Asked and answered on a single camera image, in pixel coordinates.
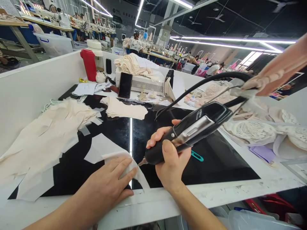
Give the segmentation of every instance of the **purple fabric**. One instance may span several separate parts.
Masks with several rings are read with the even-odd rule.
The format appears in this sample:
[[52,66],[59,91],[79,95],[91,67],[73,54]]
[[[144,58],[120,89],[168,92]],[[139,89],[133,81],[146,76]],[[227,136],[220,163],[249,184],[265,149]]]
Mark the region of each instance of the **purple fabric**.
[[249,150],[254,153],[256,156],[264,159],[269,164],[272,163],[272,161],[275,158],[275,154],[272,149],[269,149],[265,146],[251,146]]

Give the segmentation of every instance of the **fingernail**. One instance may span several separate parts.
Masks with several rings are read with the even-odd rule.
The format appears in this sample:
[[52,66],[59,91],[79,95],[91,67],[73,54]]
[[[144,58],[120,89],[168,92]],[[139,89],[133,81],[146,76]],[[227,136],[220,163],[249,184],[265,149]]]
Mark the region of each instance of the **fingernail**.
[[162,143],[162,148],[164,152],[171,152],[173,150],[172,142],[169,140],[164,140]]

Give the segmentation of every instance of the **black handheld tool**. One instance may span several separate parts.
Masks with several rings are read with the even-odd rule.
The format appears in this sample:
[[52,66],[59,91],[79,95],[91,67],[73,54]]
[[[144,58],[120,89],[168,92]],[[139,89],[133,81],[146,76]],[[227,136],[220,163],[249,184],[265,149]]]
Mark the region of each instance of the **black handheld tool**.
[[[156,119],[162,113],[167,111],[172,105],[176,104],[181,98],[183,98],[185,95],[200,85],[225,77],[235,77],[242,79],[243,81],[250,79],[250,75],[240,72],[221,73],[212,77],[208,77],[195,86],[191,87],[171,105],[164,108],[160,113],[158,111]],[[220,104],[219,102],[210,102],[204,104],[201,108],[191,112],[177,125],[173,126],[167,133],[163,135],[160,141],[156,142],[154,147],[147,149],[145,152],[145,157],[139,166],[142,164],[156,165],[164,161],[162,153],[162,142],[165,139],[170,140],[173,143],[178,153],[182,152],[188,147],[192,147],[199,140],[215,132],[224,122],[231,118],[233,112],[229,109],[230,107],[239,103],[245,103],[246,101],[246,98],[237,97],[236,99],[225,104]]]

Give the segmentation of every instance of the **black cable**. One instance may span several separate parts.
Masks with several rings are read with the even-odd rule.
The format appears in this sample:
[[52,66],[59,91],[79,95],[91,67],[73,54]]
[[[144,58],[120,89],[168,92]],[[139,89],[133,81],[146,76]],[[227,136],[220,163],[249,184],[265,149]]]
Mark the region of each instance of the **black cable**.
[[[156,113],[156,118],[154,121],[156,121],[158,119],[158,117],[166,112],[170,107],[172,107],[173,105],[175,105],[176,103],[178,103],[182,98],[184,98],[186,95],[188,95],[190,92],[192,92],[193,90],[197,89],[199,86],[208,83],[210,81],[216,81],[222,78],[227,78],[227,77],[232,77],[232,78],[239,78],[241,80],[243,80],[244,82],[248,81],[252,76],[248,73],[243,73],[243,72],[225,72],[225,73],[219,73],[210,77],[205,78],[204,80],[201,80],[200,82],[198,82],[197,84],[195,84],[194,86],[192,86],[191,88],[189,88],[186,92],[184,92],[179,98],[177,98],[172,104],[166,106],[163,109],[160,109],[157,113]],[[242,103],[244,101],[246,101],[247,99],[244,97],[237,97],[236,99],[233,99],[232,101],[229,101],[227,103],[225,103],[226,107],[232,107],[234,105],[237,105],[239,103]]]

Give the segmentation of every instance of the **hand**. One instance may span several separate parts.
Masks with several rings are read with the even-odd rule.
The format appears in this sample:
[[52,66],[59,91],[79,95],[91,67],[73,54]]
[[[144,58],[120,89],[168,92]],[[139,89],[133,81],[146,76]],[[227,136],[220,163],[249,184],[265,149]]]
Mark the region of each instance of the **hand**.
[[135,167],[119,179],[131,162],[132,158],[118,157],[94,172],[71,197],[71,203],[77,210],[75,218],[80,215],[85,225],[92,226],[122,200],[133,196],[132,190],[124,188],[136,175],[138,168]]
[[[177,125],[180,120],[172,120],[174,125]],[[147,149],[155,146],[156,142],[161,140],[162,136],[171,127],[159,128],[147,142]],[[162,152],[164,161],[163,163],[156,165],[157,175],[163,185],[163,187],[170,193],[173,194],[180,190],[184,186],[181,181],[182,172],[185,169],[190,157],[191,148],[185,149],[181,153],[177,153],[175,146],[169,140],[164,140],[162,144]]]

